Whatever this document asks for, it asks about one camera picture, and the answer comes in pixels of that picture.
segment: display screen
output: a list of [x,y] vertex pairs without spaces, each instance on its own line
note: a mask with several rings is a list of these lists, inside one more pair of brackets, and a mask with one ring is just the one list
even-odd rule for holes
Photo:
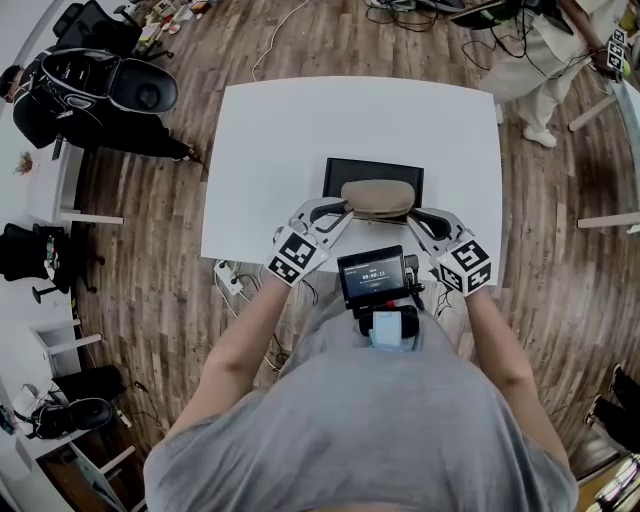
[[342,272],[351,298],[404,287],[402,256],[345,267]]

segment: white sneaker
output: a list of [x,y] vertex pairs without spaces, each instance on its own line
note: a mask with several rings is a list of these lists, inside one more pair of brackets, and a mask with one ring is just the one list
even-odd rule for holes
[[522,131],[522,136],[525,139],[532,140],[548,148],[555,148],[556,144],[558,143],[556,138],[553,135],[551,135],[549,130],[544,130],[543,132],[536,132],[531,127],[531,125],[527,125],[525,127],[525,129]]
[[495,107],[496,107],[496,122],[498,123],[498,125],[501,125],[502,123],[504,123],[504,116],[502,115],[502,107],[497,103],[495,104]]

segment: chair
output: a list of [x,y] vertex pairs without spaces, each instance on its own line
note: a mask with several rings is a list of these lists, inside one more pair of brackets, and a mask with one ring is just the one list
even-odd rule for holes
[[84,250],[74,247],[63,228],[40,227],[34,224],[33,231],[29,231],[14,224],[7,224],[4,234],[0,235],[0,273],[7,281],[27,277],[49,279],[44,262],[47,259],[47,243],[50,236],[53,237],[59,267],[55,271],[53,287],[41,291],[32,288],[36,302],[40,304],[43,295],[55,290],[68,293],[77,277],[82,278],[87,291],[96,293],[97,289],[90,287],[87,282],[86,263],[97,261],[104,265],[104,258],[87,256]]
[[116,21],[108,16],[95,0],[89,0],[84,5],[71,4],[53,26],[58,45],[107,50],[120,57],[136,57],[147,61],[163,55],[173,57],[168,51],[149,55],[154,46],[161,45],[159,42],[155,42],[142,53],[136,52],[142,29],[127,14],[124,6],[118,7],[114,14],[122,15],[126,22]]

